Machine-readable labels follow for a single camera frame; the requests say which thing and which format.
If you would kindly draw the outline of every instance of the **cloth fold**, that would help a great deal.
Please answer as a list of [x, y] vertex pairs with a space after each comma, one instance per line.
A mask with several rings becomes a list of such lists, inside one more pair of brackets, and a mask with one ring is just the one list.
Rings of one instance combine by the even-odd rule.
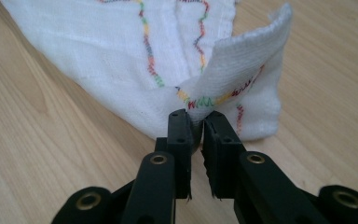
[[230, 37], [235, 0], [1, 0], [30, 43], [152, 138], [185, 108], [223, 112], [241, 140], [278, 128], [277, 84], [292, 9]]

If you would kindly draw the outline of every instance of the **fabric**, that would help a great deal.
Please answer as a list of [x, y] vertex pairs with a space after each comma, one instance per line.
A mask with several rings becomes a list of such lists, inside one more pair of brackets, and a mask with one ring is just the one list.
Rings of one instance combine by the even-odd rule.
[[64, 74], [152, 138], [185, 108], [224, 113], [241, 140], [275, 134], [292, 9], [231, 37], [235, 0], [1, 0]]

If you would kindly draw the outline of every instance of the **wooden table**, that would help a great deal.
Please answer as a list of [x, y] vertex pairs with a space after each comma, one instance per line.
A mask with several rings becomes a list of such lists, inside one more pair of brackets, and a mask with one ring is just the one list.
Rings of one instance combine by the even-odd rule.
[[[242, 0], [235, 34], [267, 25], [283, 0]], [[302, 189], [358, 190], [358, 1], [289, 0], [294, 9], [279, 93], [280, 129], [245, 143], [270, 155]], [[49, 223], [79, 189], [135, 178], [154, 141], [65, 77], [24, 38], [0, 4], [0, 223]], [[237, 223], [211, 197], [193, 157], [191, 202], [177, 223]]]

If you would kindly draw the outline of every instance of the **white towel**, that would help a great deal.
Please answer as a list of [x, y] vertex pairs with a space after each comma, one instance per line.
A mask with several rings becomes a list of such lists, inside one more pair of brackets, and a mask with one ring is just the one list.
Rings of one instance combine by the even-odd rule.
[[152, 138], [185, 108], [223, 112], [241, 140], [275, 134], [292, 9], [230, 37], [235, 0], [1, 0], [39, 51]]

